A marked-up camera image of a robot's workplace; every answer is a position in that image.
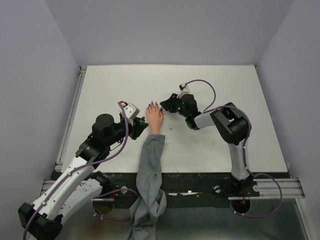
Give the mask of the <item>nail polish bottle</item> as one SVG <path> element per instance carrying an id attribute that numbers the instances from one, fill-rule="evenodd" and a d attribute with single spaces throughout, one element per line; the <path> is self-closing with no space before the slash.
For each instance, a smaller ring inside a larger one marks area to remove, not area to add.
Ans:
<path id="1" fill-rule="evenodd" d="M 140 123 L 141 125 L 146 124 L 146 117 L 145 117 L 145 116 L 142 116 L 141 118 L 139 118 L 139 123 Z"/>

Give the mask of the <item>grey sleeve forearm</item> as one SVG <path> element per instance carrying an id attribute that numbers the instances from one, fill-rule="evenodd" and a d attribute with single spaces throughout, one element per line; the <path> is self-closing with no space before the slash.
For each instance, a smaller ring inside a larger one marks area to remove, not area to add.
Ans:
<path id="1" fill-rule="evenodd" d="M 139 197 L 129 208 L 130 222 L 125 231 L 126 240 L 156 239 L 156 223 L 167 207 L 166 193 L 161 189 L 164 145 L 164 135 L 150 134 L 142 146 L 136 176 Z"/>

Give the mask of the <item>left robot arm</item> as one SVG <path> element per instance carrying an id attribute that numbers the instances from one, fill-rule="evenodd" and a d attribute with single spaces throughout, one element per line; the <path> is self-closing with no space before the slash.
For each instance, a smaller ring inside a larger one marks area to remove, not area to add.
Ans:
<path id="1" fill-rule="evenodd" d="M 116 123 L 110 114 L 99 115 L 67 169 L 43 195 L 18 209 L 23 236 L 31 234 L 37 240 L 54 240 L 83 205 L 97 196 L 107 197 L 110 180 L 96 168 L 104 160 L 112 159 L 111 145 L 125 143 L 128 138 L 136 140 L 147 127 L 143 117 L 121 116 Z"/>

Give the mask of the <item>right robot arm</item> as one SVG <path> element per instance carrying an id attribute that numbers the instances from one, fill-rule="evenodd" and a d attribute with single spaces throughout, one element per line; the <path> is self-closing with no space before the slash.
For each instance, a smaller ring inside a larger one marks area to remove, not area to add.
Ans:
<path id="1" fill-rule="evenodd" d="M 169 99 L 160 102 L 167 112 L 183 116 L 187 126 L 192 130 L 200 130 L 215 126 L 222 139 L 228 144 L 231 159 L 230 191 L 241 196 L 248 190 L 247 180 L 250 173 L 246 162 L 246 144 L 251 131 L 249 120 L 232 102 L 201 113 L 195 97 L 185 94 L 179 97 L 173 93 Z"/>

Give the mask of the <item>mannequin hand with painted nails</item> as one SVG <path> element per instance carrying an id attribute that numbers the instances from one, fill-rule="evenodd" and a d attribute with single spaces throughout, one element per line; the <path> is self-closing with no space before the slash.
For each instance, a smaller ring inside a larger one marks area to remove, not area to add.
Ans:
<path id="1" fill-rule="evenodd" d="M 164 114 L 157 102 L 151 102 L 147 107 L 147 120 L 150 128 L 150 133 L 159 135 L 161 126 L 164 121 Z"/>

